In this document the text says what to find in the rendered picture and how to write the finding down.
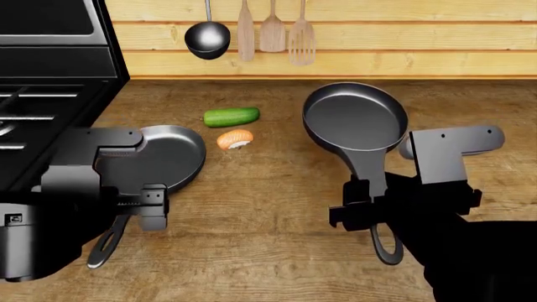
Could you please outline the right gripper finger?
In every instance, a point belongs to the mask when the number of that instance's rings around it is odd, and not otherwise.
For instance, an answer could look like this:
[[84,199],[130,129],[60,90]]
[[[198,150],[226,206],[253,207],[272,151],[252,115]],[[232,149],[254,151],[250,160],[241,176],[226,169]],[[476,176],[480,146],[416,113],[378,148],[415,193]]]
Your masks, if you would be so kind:
[[351,179],[342,188],[342,205],[329,208],[328,221],[336,228],[338,223],[348,232],[365,231],[373,225],[369,195],[369,181]]

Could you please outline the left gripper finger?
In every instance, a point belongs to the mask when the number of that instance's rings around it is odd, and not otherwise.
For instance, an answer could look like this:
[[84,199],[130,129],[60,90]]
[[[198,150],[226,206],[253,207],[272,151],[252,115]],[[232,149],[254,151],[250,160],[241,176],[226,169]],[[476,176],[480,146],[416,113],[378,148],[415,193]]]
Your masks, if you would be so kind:
[[142,231],[163,231],[167,227],[169,198],[164,184],[144,185],[140,193],[139,225]]

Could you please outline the shallow black frying pan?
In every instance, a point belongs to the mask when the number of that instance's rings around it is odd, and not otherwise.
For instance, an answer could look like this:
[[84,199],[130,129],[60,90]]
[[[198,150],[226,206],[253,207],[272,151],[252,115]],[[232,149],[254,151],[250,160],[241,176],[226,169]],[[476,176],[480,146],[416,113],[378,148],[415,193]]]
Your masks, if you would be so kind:
[[[176,125],[141,129],[143,141],[133,150],[103,148],[96,171],[104,186],[116,187],[123,195],[140,195],[144,185],[164,184],[167,193],[188,185],[201,171],[206,146],[198,133]],[[117,216],[91,250],[86,266],[99,268],[112,256],[131,216]]]

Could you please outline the deep black frying pan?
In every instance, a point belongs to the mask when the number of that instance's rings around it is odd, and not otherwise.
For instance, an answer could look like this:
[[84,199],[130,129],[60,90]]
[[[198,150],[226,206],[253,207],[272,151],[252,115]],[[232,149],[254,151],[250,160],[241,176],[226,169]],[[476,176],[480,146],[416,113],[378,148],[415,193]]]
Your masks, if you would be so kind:
[[[351,179],[368,180],[371,202],[385,195],[386,154],[404,138],[408,116],[387,92],[357,82],[337,82],[311,92],[302,110],[303,125],[314,142],[341,158]],[[377,224],[368,230],[380,261],[394,266],[404,256],[400,240],[388,252],[383,247]]]

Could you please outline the salmon nigiri sushi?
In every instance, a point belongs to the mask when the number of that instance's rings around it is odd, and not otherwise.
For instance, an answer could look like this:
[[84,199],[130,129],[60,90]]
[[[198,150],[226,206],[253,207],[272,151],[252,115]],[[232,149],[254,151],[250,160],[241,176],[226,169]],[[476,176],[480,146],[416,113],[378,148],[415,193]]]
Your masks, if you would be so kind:
[[253,141],[253,134],[248,130],[232,130],[224,133],[217,138],[216,144],[222,150],[230,150],[233,148],[241,148]]

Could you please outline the green cucumber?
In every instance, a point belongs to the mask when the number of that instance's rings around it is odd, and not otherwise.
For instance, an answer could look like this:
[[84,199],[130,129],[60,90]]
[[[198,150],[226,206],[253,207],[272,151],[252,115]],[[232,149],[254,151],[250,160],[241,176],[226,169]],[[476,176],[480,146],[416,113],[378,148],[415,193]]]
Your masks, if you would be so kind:
[[209,128],[228,128],[255,122],[260,118],[256,107],[234,107],[208,110],[203,115],[203,123]]

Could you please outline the black kitchen stove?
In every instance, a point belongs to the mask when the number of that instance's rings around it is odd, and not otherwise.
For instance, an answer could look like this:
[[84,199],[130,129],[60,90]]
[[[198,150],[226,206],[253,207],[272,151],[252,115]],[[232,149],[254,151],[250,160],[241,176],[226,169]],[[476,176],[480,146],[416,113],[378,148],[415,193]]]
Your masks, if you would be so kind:
[[128,80],[106,0],[0,0],[0,191],[34,185]]

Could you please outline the wooden slotted spatula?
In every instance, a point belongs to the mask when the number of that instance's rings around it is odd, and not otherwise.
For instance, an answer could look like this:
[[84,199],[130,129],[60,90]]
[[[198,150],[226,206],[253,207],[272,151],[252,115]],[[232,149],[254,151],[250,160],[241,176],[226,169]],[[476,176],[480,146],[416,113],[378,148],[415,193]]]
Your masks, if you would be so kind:
[[312,65],[315,62],[315,30],[305,19],[306,0],[300,0],[300,16],[290,27],[288,50],[292,65]]

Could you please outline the black metal ladle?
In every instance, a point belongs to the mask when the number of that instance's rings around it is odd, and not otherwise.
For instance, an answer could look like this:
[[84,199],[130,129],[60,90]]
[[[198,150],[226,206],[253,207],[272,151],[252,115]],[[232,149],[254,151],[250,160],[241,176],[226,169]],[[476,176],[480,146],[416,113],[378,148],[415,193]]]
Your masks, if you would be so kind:
[[231,32],[211,16],[211,0],[205,0],[206,21],[194,24],[185,32],[188,50],[202,60],[216,60],[227,52],[231,43]]

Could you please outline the wooden solid spatula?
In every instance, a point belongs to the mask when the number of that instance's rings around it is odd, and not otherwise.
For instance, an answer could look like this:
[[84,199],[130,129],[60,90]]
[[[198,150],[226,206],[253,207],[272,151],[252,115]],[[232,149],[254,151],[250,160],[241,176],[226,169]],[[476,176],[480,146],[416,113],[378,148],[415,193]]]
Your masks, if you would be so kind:
[[276,15],[276,0],[270,0],[269,16],[260,27],[259,49],[262,52],[283,52],[286,47],[284,22]]

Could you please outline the narrow wooden spoon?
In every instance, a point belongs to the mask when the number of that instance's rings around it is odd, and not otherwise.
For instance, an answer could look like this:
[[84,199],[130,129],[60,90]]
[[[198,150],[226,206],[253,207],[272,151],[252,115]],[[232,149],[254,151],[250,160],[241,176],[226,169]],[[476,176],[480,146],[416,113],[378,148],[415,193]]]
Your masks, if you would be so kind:
[[248,0],[242,0],[241,10],[238,16],[237,49],[241,60],[246,62],[253,60],[255,38],[253,17],[248,7]]

